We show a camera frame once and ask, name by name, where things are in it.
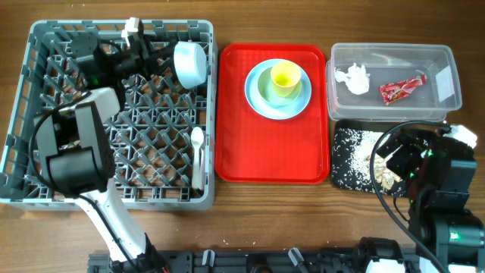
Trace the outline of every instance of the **plastic crate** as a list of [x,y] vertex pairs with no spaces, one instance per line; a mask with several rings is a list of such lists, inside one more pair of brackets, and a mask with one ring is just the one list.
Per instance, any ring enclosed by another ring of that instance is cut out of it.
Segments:
[[[169,39],[201,44],[208,56],[208,80],[187,90],[168,71],[160,77],[135,75],[124,81],[125,109],[105,123],[116,160],[116,185],[129,209],[199,210],[214,202],[214,110],[217,43],[206,20],[143,20],[145,34],[157,37],[161,48]],[[82,32],[94,33],[126,48],[120,39],[125,20],[41,20],[30,29],[17,95],[2,155],[0,187],[8,199],[0,202],[22,209],[78,210],[37,183],[27,158],[36,113],[70,102],[78,67],[70,57],[70,41]],[[105,51],[110,53],[110,45]],[[193,150],[190,131],[205,131],[205,191],[191,190]]]

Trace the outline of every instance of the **red tray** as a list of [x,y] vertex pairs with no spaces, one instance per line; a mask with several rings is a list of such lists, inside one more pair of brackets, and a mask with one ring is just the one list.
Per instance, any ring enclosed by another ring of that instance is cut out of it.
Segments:
[[[244,95],[254,66],[283,58],[303,68],[311,99],[302,113],[275,121],[256,113]],[[330,170],[325,56],[314,45],[232,44],[221,53],[215,169],[234,182],[317,184]]]

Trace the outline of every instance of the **red packet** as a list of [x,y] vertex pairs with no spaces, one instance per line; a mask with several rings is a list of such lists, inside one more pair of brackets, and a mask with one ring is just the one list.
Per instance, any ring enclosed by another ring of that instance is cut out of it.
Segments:
[[379,87],[380,95],[386,105],[395,102],[398,99],[409,96],[418,86],[426,84],[426,76],[421,74],[409,80],[403,80],[398,83],[388,83]]

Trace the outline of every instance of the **transparent container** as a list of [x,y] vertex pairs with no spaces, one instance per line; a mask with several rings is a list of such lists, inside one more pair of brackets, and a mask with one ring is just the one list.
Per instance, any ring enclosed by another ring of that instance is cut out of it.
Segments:
[[[355,95],[335,81],[335,68],[347,73],[356,63],[370,74],[369,91]],[[404,99],[385,105],[379,86],[425,74],[427,82]],[[328,111],[332,120],[442,121],[462,106],[455,59],[446,45],[337,43],[327,62]]]

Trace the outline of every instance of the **black speckled tray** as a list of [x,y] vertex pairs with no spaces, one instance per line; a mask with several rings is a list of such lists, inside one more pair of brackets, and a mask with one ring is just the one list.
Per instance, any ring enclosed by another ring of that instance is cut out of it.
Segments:
[[[330,173],[332,184],[344,190],[357,190],[362,192],[373,193],[371,180],[357,178],[354,171],[351,171],[350,162],[352,160],[352,146],[359,145],[361,138],[351,140],[350,130],[384,132],[389,129],[390,125],[364,122],[341,120],[335,124],[335,137],[332,148],[332,171]],[[382,188],[377,184],[379,191],[387,195],[396,194],[397,196],[407,197],[404,181],[394,183],[390,190]]]

